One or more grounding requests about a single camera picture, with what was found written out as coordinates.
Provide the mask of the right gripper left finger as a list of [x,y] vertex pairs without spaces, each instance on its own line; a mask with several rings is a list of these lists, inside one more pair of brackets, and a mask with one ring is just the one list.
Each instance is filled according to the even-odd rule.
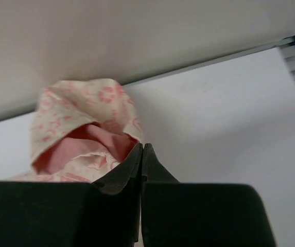
[[0,181],[0,246],[134,246],[142,154],[93,183]]

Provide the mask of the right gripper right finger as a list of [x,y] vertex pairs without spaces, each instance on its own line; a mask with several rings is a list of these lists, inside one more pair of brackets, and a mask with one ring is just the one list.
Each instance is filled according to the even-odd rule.
[[142,156],[144,246],[275,246],[257,191],[246,184],[181,183],[151,144]]

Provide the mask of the pink and cream jacket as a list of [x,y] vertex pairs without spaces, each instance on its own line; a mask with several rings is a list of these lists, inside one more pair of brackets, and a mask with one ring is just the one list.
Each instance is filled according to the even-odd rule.
[[113,79],[58,81],[40,95],[25,182],[93,182],[143,142],[133,100]]

